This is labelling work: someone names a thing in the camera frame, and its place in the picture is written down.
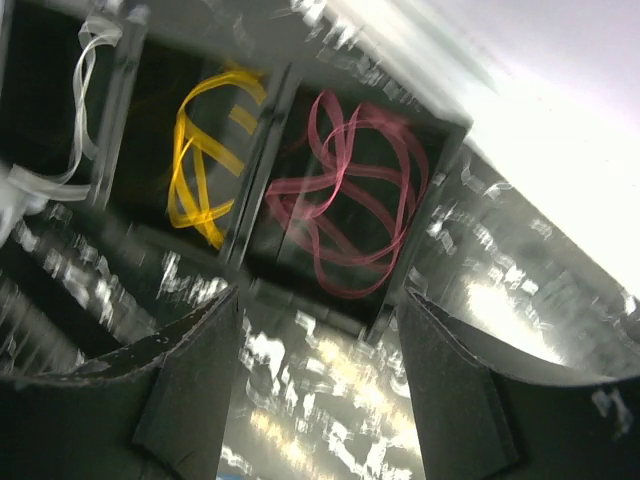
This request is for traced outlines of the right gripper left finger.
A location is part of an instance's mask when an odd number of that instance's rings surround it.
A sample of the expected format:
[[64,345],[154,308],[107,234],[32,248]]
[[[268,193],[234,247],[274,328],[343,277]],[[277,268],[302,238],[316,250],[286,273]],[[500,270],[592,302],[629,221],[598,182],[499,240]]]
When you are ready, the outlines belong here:
[[212,479],[239,349],[228,287],[68,374],[1,378],[5,479]]

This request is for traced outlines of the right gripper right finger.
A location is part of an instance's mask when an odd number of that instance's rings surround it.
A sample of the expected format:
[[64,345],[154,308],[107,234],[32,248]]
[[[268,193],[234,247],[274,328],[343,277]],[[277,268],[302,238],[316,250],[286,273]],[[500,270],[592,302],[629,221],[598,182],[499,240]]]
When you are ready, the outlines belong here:
[[542,360],[418,291],[397,309],[430,479],[635,479],[639,380]]

